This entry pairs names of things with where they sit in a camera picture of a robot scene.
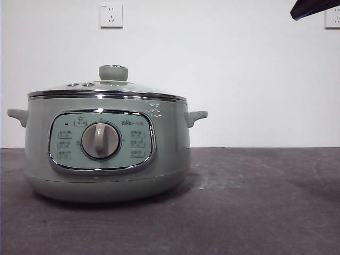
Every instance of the rotary dial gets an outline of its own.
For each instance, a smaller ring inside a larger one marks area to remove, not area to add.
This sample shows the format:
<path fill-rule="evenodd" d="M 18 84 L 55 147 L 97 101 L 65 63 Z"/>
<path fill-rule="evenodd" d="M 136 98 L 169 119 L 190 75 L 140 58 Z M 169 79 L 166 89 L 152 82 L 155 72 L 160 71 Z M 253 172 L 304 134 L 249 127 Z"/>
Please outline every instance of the rotary dial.
<path fill-rule="evenodd" d="M 120 136 L 115 127 L 107 123 L 95 123 L 84 131 L 81 143 L 90 157 L 104 159 L 119 148 Z"/>

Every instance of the white wall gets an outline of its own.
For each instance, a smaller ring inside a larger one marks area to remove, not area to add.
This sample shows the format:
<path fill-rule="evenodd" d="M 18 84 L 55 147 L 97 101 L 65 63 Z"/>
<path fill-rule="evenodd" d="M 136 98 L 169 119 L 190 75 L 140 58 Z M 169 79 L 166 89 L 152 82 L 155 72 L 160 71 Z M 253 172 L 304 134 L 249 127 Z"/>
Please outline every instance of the white wall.
<path fill-rule="evenodd" d="M 122 0 L 124 29 L 100 30 L 111 2 L 1 1 L 2 147 L 24 146 L 6 111 L 26 109 L 28 92 L 97 80 L 110 63 L 209 112 L 193 147 L 340 146 L 340 31 L 323 13 L 293 21 L 295 0 Z"/>

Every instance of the lid knob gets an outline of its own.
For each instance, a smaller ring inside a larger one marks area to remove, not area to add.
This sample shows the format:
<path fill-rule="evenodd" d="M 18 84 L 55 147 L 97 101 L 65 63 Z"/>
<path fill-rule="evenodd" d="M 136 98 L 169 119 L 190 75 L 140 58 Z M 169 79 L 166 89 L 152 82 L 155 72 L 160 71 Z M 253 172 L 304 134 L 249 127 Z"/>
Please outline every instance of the lid knob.
<path fill-rule="evenodd" d="M 103 81 L 127 81 L 128 69 L 121 65 L 102 65 L 99 68 L 99 77 Z"/>

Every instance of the slow cooker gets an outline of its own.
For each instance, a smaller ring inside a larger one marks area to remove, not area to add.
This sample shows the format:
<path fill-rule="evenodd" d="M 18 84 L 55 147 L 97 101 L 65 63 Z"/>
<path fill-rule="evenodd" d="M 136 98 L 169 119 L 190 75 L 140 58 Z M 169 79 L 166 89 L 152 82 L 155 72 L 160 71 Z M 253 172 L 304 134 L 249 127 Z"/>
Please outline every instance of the slow cooker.
<path fill-rule="evenodd" d="M 72 202 L 138 199 L 176 187 L 190 168 L 189 128 L 207 112 L 188 112 L 184 97 L 127 82 L 123 66 L 101 66 L 99 76 L 31 92 L 28 110 L 8 110 L 26 127 L 28 182 Z"/>

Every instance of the control panel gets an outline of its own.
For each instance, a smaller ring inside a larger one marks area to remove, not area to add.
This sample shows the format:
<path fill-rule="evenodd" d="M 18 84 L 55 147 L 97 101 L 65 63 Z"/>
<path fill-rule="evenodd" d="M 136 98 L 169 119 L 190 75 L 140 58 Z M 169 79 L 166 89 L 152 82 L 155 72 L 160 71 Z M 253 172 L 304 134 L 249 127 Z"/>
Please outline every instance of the control panel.
<path fill-rule="evenodd" d="M 56 117 L 49 154 L 58 167 L 84 170 L 124 169 L 150 159 L 155 148 L 152 123 L 142 113 L 78 110 Z"/>

